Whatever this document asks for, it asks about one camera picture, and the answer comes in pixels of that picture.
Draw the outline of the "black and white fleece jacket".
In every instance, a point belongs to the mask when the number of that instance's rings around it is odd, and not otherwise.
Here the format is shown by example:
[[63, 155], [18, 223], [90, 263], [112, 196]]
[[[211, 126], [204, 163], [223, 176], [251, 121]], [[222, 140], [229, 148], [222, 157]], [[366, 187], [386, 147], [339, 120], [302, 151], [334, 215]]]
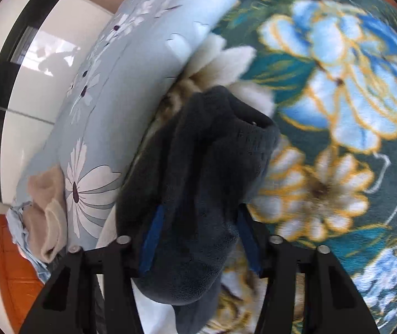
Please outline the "black and white fleece jacket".
[[130, 238], [137, 292], [168, 306], [177, 333], [199, 332], [216, 312], [239, 208], [278, 140], [271, 118], [212, 87], [154, 134], [121, 187], [97, 244]]

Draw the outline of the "orange wooden headboard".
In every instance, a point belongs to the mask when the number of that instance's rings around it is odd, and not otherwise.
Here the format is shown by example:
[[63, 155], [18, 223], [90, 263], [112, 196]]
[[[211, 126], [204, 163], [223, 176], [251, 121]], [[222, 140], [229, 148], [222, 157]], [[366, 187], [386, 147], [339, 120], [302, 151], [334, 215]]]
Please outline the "orange wooden headboard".
[[0, 294], [14, 333], [19, 333], [43, 286], [32, 264], [19, 254], [7, 219], [0, 214]]

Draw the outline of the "light blue shirt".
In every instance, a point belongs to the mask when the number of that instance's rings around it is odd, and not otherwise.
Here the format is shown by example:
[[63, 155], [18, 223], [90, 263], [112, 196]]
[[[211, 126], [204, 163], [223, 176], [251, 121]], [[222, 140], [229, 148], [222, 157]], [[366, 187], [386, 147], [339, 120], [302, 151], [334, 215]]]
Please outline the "light blue shirt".
[[45, 284], [50, 278], [50, 271], [43, 261], [32, 254], [30, 245], [28, 244], [29, 230], [26, 228], [23, 218], [25, 209], [29, 208], [31, 204], [31, 201], [26, 201], [21, 205], [10, 206], [6, 213], [6, 219], [11, 233], [12, 242], [17, 245], [19, 252], [22, 253], [23, 257], [32, 264], [38, 279]]

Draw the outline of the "beige fleece garment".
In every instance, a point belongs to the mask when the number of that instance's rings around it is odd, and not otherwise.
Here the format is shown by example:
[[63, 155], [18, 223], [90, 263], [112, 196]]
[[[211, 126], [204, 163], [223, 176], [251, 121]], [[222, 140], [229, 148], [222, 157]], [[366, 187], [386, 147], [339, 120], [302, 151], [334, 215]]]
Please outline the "beige fleece garment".
[[32, 203], [23, 211], [29, 251], [48, 264], [67, 244], [65, 178], [60, 166], [30, 176], [27, 190]]

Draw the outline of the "light blue floral duvet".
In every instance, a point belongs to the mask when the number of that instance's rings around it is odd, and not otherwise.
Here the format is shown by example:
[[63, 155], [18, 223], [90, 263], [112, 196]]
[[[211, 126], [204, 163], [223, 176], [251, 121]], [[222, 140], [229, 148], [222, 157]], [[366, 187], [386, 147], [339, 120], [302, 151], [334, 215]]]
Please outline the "light blue floral duvet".
[[146, 134], [190, 94], [223, 85], [260, 112], [274, 104], [242, 82], [254, 48], [229, 48], [213, 28], [239, 0], [124, 0], [82, 63], [50, 136], [19, 180], [12, 206], [32, 198], [30, 176], [60, 166], [67, 244], [95, 248]]

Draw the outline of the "teal floral bed blanket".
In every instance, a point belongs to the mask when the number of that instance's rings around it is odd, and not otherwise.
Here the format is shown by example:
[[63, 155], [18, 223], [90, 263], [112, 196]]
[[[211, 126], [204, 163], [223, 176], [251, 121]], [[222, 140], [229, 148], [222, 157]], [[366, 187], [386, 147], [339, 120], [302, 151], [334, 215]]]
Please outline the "teal floral bed blanket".
[[332, 248], [378, 330], [397, 333], [396, 2], [237, 0], [151, 128], [213, 85], [281, 130], [253, 218], [294, 244]]

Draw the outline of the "white and black wardrobe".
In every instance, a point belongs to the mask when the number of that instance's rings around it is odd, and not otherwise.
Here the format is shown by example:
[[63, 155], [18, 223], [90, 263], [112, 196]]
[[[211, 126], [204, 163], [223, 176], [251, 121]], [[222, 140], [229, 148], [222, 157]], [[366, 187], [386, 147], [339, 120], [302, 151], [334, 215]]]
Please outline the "white and black wardrobe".
[[0, 202], [31, 157], [111, 14], [89, 0], [0, 0]]

